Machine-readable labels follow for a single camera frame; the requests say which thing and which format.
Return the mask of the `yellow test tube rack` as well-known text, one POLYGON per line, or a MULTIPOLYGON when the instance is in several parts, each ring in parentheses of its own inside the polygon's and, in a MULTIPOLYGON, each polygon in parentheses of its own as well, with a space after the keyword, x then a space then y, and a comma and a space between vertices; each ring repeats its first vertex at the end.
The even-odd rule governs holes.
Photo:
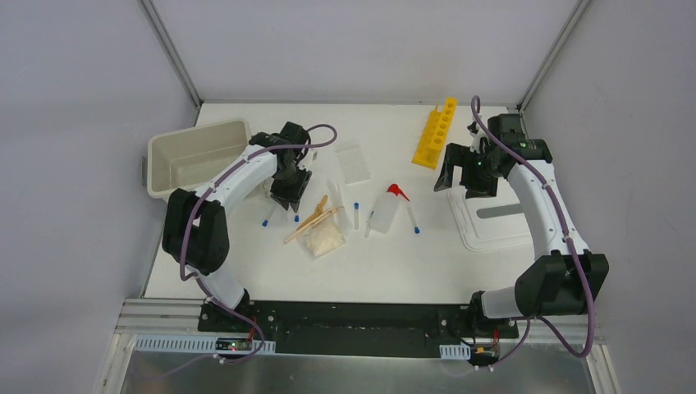
POLYGON ((458 106, 456 98, 448 97, 429 113, 414 156, 413 164, 436 169, 458 106))

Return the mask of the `clear plastic tube rack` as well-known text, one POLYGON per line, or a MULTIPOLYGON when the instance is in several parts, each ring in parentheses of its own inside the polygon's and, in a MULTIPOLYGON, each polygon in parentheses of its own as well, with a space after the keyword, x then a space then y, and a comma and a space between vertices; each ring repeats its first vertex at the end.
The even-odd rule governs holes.
POLYGON ((336 154, 347 185, 371 179, 371 172, 359 141, 352 140, 340 144, 336 148, 336 154))

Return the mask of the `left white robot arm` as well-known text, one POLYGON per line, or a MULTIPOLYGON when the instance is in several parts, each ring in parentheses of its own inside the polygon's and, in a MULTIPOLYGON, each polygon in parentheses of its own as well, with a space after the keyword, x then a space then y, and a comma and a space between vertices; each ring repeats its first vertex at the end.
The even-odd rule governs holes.
POLYGON ((231 332, 244 330, 248 291, 223 268, 230 252, 227 216, 265 181, 280 208, 296 213, 312 176, 300 165, 311 145, 309 130, 287 122, 277 133, 260 132, 230 165, 194 190, 178 188, 167 201, 163 251, 179 265, 181 279, 200 282, 207 297, 223 305, 218 319, 231 332))

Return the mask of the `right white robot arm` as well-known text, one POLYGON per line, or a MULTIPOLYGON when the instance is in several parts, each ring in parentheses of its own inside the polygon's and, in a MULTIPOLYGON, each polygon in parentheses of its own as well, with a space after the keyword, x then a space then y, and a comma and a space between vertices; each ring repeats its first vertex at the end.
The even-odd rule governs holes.
POLYGON ((491 249, 528 238, 533 262, 500 290, 477 291, 465 317, 470 332, 487 336, 508 318, 594 316, 609 272, 575 229, 556 184, 547 143, 524 133, 520 116, 501 114, 468 127, 470 146, 449 144, 436 191, 450 191, 467 246, 491 249))

